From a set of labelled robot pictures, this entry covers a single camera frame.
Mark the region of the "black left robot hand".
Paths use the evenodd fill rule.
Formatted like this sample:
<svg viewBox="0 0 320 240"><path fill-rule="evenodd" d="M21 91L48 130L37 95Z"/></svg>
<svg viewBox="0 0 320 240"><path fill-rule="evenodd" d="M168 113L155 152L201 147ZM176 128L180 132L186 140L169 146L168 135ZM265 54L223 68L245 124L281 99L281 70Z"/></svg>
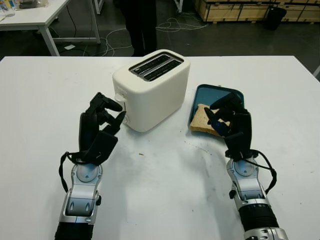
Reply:
<svg viewBox="0 0 320 240"><path fill-rule="evenodd" d="M97 92L88 109L80 115L79 150L87 151L90 148L100 131L100 126L105 123L107 125L102 132L115 136L125 116L126 111L119 103Z"/></svg>

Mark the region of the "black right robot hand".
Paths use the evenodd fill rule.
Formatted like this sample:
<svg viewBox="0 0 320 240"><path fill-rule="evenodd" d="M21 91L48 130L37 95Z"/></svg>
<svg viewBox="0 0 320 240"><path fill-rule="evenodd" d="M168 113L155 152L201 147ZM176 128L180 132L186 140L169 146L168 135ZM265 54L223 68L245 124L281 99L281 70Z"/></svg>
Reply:
<svg viewBox="0 0 320 240"><path fill-rule="evenodd" d="M251 114L235 93L218 99L205 107L204 112L208 117L207 124L224 137L230 157L243 159L251 156Z"/></svg>

